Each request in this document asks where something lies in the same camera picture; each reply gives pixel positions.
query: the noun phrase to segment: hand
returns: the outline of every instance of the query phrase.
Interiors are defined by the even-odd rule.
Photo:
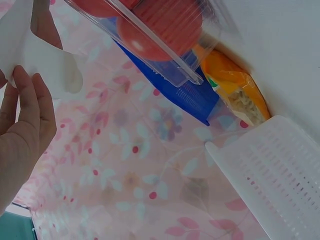
[[[0,215],[28,180],[56,134],[52,97],[42,77],[15,67],[0,108]],[[18,97],[20,114],[16,121]]]
[[[63,49],[61,39],[49,10],[50,0],[34,0],[31,19],[32,32],[42,40]]]

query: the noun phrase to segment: food package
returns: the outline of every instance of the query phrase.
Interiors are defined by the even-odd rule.
[[[219,51],[212,51],[201,68],[214,91],[238,118],[257,126],[270,118],[253,78]]]

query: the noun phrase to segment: white paper towel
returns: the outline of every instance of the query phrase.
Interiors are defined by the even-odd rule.
[[[16,65],[31,76],[40,73],[54,99],[84,96],[85,59],[58,49],[30,29],[34,0],[15,0],[0,19],[0,69],[12,85]]]

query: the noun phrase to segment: white wall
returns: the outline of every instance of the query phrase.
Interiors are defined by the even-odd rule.
[[[223,33],[221,42],[247,62],[271,112],[319,141],[320,0],[222,1],[241,39]]]

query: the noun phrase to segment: blue basket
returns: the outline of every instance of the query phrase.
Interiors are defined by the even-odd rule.
[[[145,77],[152,83],[152,85],[158,89],[168,100],[179,106],[190,115],[194,116],[205,125],[210,125],[208,118],[217,104],[219,96],[213,91],[200,67],[198,67],[196,72],[204,79],[203,84],[195,85],[192,82],[187,81],[181,87],[175,87],[170,82],[165,80],[160,74],[155,73],[119,43],[117,44],[140,69]]]

